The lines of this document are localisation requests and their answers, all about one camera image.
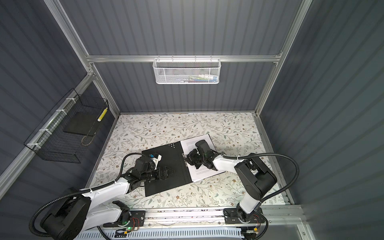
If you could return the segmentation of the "black file folder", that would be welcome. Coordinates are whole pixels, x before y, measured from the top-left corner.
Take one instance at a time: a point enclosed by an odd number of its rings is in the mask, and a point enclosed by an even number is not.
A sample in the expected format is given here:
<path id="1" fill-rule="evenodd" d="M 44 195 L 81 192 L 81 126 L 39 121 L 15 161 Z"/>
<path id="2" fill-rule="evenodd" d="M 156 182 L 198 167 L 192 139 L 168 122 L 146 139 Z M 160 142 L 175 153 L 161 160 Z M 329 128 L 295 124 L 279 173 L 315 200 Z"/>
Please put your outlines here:
<path id="1" fill-rule="evenodd" d="M 207 134 L 142 151 L 142 154 L 153 157 L 157 170 L 167 177 L 145 183 L 146 197 L 223 173 L 208 169 L 201 163 L 196 146 L 199 141 L 205 141 L 211 150 L 216 149 Z"/>

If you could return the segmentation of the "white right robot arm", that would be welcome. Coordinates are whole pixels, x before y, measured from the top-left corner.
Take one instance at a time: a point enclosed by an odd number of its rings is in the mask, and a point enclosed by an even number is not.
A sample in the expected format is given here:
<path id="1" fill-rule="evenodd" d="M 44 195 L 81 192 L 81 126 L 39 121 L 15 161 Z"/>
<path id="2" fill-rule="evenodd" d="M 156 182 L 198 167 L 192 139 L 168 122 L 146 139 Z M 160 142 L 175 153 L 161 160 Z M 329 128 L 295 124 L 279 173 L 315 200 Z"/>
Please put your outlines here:
<path id="1" fill-rule="evenodd" d="M 256 155 L 230 157 L 209 150 L 200 153 L 194 149 L 183 155 L 184 160 L 195 167 L 205 166 L 214 171 L 231 172 L 238 175 L 246 193 L 238 204 L 239 218 L 246 219 L 262 204 L 263 197 L 277 183 L 277 177 L 272 170 Z"/>

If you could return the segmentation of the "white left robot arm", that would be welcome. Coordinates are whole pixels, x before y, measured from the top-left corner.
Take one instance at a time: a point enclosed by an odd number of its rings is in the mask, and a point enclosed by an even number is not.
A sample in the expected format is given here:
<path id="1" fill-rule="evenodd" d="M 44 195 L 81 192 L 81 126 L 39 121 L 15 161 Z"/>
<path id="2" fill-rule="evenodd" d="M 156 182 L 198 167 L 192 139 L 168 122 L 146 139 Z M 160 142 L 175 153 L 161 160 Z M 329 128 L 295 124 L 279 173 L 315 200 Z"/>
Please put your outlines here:
<path id="1" fill-rule="evenodd" d="M 143 154 L 135 166 L 126 172 L 119 171 L 115 180 L 93 188 L 68 189 L 60 196 L 45 204 L 30 220 L 30 231 L 40 237 L 54 240 L 73 240 L 81 232 L 103 225 L 118 226 L 132 231 L 140 226 L 130 208 L 116 197 L 128 194 L 143 183 L 163 181 L 173 173 L 169 167 L 159 167 L 160 155 Z"/>

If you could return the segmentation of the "pens in white basket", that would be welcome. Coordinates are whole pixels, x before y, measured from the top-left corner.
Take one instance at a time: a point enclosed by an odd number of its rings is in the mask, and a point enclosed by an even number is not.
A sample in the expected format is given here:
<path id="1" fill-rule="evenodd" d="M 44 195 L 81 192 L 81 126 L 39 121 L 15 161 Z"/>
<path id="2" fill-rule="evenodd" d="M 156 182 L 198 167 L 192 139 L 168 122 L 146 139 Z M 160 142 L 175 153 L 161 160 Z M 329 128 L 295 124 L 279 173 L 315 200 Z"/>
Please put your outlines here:
<path id="1" fill-rule="evenodd" d="M 181 83 L 218 83 L 219 76 L 217 75 L 191 75 L 176 78 L 177 82 Z"/>

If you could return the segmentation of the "yellow marker pen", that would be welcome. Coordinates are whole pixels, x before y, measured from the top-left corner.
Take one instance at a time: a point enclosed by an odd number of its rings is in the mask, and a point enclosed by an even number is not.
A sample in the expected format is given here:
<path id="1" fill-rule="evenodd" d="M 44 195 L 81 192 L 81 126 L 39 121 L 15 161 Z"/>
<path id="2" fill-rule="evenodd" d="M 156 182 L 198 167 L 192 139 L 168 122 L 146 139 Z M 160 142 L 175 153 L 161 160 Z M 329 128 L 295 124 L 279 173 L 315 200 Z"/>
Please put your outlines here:
<path id="1" fill-rule="evenodd" d="M 98 122 L 101 122 L 102 120 L 103 120 L 103 118 L 105 117 L 105 115 L 106 115 L 106 113 L 108 112 L 108 107 L 106 107 L 102 112 L 101 112 L 101 114 L 99 115 L 99 117 L 98 117 L 98 119 L 97 119 L 97 121 Z"/>

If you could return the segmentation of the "black pad in basket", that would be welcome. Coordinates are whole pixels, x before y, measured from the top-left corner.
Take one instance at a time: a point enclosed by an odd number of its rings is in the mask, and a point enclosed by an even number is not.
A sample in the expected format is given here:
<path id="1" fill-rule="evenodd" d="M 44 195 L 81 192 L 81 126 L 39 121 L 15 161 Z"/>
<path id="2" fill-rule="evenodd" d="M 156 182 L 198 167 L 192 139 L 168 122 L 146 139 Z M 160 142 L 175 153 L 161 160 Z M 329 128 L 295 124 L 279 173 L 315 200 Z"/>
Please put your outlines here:
<path id="1" fill-rule="evenodd" d="M 76 113 L 64 127 L 63 132 L 93 137 L 101 124 L 97 121 L 98 117 L 95 114 Z"/>

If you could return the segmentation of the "aluminium front rail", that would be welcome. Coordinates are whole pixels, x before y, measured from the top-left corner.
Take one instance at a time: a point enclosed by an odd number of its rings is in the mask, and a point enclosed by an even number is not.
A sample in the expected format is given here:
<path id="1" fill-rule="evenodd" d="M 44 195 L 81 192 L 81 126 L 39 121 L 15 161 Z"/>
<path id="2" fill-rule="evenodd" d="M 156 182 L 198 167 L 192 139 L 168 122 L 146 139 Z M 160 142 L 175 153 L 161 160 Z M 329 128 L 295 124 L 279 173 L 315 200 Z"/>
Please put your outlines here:
<path id="1" fill-rule="evenodd" d="M 263 227 L 266 224 L 270 226 L 281 225 L 304 225 L 307 224 L 307 218 L 300 205 L 272 205 L 261 206 L 262 217 L 266 221 L 264 224 L 226 224 L 223 209 L 227 207 L 203 207 L 203 208 L 169 208 L 169 209 L 142 209 L 131 211 L 146 211 L 145 222 L 140 229 L 155 228 L 204 228 L 204 227 Z M 112 223 L 106 217 L 97 217 L 102 223 L 97 226 L 103 227 L 103 224 Z"/>

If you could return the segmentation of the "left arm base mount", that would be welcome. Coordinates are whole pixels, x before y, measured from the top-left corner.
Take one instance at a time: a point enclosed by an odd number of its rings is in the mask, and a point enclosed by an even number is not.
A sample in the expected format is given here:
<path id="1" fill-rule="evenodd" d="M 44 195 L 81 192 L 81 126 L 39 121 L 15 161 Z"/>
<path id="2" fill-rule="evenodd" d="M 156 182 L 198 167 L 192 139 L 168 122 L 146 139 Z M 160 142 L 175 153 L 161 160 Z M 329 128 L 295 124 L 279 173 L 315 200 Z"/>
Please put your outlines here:
<path id="1" fill-rule="evenodd" d="M 103 224 L 104 228 L 139 228 L 144 225 L 146 211 L 123 212 L 116 222 Z"/>

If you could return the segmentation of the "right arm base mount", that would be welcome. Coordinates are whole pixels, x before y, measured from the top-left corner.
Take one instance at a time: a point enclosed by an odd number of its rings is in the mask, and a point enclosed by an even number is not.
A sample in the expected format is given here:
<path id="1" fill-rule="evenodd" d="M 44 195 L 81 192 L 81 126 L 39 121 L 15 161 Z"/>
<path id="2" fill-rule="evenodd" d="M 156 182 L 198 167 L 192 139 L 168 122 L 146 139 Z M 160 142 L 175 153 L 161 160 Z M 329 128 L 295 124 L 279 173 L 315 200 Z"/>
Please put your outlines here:
<path id="1" fill-rule="evenodd" d="M 263 211 L 258 208 L 250 214 L 244 212 L 240 207 L 225 208 L 223 214 L 226 224 L 264 224 L 266 221 L 262 217 Z"/>

